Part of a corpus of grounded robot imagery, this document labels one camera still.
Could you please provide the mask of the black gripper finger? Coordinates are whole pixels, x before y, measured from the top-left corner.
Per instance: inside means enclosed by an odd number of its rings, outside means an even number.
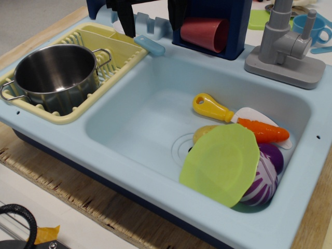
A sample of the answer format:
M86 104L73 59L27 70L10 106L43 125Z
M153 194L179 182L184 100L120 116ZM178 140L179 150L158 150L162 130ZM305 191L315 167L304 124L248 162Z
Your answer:
M133 9L130 1L125 0L106 0L107 8L117 12L119 21L122 25L125 35L135 36L135 21Z
M188 0L168 0L169 21L173 31L182 27L187 5Z

